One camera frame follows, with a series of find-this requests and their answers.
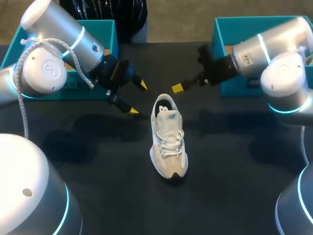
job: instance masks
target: blue bin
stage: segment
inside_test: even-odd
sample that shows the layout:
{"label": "blue bin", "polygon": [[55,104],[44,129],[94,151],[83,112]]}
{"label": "blue bin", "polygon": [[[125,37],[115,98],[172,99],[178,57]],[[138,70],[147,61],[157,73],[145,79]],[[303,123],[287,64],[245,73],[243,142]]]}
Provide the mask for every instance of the blue bin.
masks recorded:
{"label": "blue bin", "polygon": [[[114,20],[80,20],[77,21],[85,27],[98,42],[100,42],[107,53],[118,58],[118,42]],[[26,32],[19,26],[13,41],[5,55],[1,69],[17,62],[24,46],[20,44],[21,39],[26,39]],[[89,86],[73,69],[67,70],[67,82],[64,87],[56,93],[46,95],[34,100],[105,100],[106,90],[101,86],[96,86],[91,90]]]}
{"label": "blue bin", "polygon": [[[262,33],[298,16],[265,16],[265,17],[222,17],[215,18],[212,38],[214,59],[227,55],[225,46],[239,44],[246,39]],[[303,16],[312,26],[307,16]],[[313,88],[313,66],[306,66],[309,87]],[[247,79],[236,76],[221,84],[222,96],[261,95],[260,78]]]}

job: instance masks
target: shoe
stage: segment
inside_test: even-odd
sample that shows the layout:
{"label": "shoe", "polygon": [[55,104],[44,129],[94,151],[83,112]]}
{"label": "shoe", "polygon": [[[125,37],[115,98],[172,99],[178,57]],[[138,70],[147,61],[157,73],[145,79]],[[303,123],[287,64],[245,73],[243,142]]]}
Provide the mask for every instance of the shoe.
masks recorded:
{"label": "shoe", "polygon": [[165,179],[180,179],[188,168],[182,117],[168,94],[156,99],[151,114],[153,145],[150,157],[158,173]]}

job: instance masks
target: black table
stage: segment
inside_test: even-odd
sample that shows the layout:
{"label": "black table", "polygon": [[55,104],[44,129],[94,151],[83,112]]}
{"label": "black table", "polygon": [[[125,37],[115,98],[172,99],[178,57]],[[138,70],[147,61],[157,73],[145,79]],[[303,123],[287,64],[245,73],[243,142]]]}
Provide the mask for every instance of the black table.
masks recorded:
{"label": "black table", "polygon": [[[221,98],[218,87],[172,95],[183,116],[186,181],[166,184],[151,163],[154,101],[201,69],[199,45],[120,47],[148,87],[122,90],[141,118],[104,101],[26,102],[30,139],[79,201],[85,235],[278,234],[276,199],[304,162],[300,128],[279,125],[263,97]],[[17,103],[0,117],[0,133],[23,135]]]}

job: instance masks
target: floor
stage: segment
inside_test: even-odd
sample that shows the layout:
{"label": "floor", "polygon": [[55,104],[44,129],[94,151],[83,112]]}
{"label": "floor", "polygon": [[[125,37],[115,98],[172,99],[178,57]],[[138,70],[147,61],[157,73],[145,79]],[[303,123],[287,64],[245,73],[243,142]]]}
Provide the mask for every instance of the floor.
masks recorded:
{"label": "floor", "polygon": [[[11,42],[33,0],[0,0],[0,45]],[[307,15],[311,0],[147,0],[149,42],[208,41],[215,17]]]}

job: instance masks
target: screw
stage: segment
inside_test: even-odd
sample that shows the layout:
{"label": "screw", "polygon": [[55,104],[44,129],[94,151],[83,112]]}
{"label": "screw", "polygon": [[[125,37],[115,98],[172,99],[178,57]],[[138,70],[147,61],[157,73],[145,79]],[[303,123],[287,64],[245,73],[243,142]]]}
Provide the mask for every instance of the screw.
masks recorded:
{"label": "screw", "polygon": [[92,50],[93,50],[94,52],[98,52],[98,51],[99,51],[99,49],[98,49],[98,47],[97,47],[96,45],[93,45],[93,46],[92,46]]}

